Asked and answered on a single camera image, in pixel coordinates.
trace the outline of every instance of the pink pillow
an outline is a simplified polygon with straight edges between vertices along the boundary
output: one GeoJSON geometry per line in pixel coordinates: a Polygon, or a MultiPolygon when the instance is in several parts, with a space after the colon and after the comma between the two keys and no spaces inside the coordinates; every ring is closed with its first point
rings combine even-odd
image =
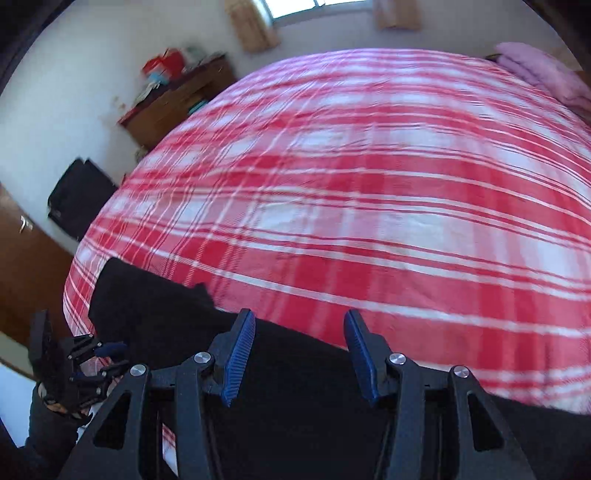
{"type": "Polygon", "coordinates": [[[528,70],[552,96],[566,106],[585,109],[591,106],[588,101],[584,101],[591,101],[591,90],[587,84],[551,55],[517,42],[499,43],[496,50],[528,70]]]}
{"type": "Polygon", "coordinates": [[[541,84],[538,77],[536,77],[533,73],[521,66],[516,61],[511,60],[507,55],[501,55],[499,58],[497,58],[496,63],[497,65],[500,65],[504,69],[509,70],[511,73],[517,75],[530,85],[533,85],[534,87],[539,86],[545,90],[545,87],[541,84]]]}

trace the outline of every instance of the robotic hand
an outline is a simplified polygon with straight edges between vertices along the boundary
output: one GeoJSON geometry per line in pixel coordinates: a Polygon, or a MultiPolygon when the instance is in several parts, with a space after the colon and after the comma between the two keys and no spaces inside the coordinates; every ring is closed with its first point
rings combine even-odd
{"type": "Polygon", "coordinates": [[[41,381],[39,395],[50,410],[70,415],[81,424],[88,422],[88,408],[107,398],[113,379],[128,370],[126,351],[124,343],[102,343],[92,334],[57,342],[47,311],[37,313],[31,322],[29,361],[41,381]],[[93,357],[112,362],[96,375],[87,376],[81,365],[93,357]]]}

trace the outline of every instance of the black bag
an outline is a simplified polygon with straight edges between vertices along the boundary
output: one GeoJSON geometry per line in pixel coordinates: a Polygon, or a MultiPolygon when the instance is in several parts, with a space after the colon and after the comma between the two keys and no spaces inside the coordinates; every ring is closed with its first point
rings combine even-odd
{"type": "Polygon", "coordinates": [[[53,222],[80,241],[117,185],[90,159],[75,159],[47,199],[53,222]]]}

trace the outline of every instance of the beige curtain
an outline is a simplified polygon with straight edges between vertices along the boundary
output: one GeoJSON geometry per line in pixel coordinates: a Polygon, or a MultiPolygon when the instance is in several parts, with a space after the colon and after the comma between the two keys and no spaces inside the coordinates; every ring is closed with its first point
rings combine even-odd
{"type": "Polygon", "coordinates": [[[421,28],[417,0],[374,0],[374,16],[378,28],[421,28]]]}
{"type": "Polygon", "coordinates": [[[261,0],[225,0],[225,5],[245,51],[254,53],[279,45],[273,20],[261,0]]]}

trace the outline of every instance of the bed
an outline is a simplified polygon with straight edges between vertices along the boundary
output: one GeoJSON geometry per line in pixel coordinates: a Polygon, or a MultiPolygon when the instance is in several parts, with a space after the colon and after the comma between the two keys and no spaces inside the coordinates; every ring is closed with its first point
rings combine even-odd
{"type": "Polygon", "coordinates": [[[93,331],[119,257],[334,345],[354,307],[423,365],[589,413],[590,149],[575,114],[486,60],[284,60],[142,160],[80,243],[66,319],[93,331]]]}

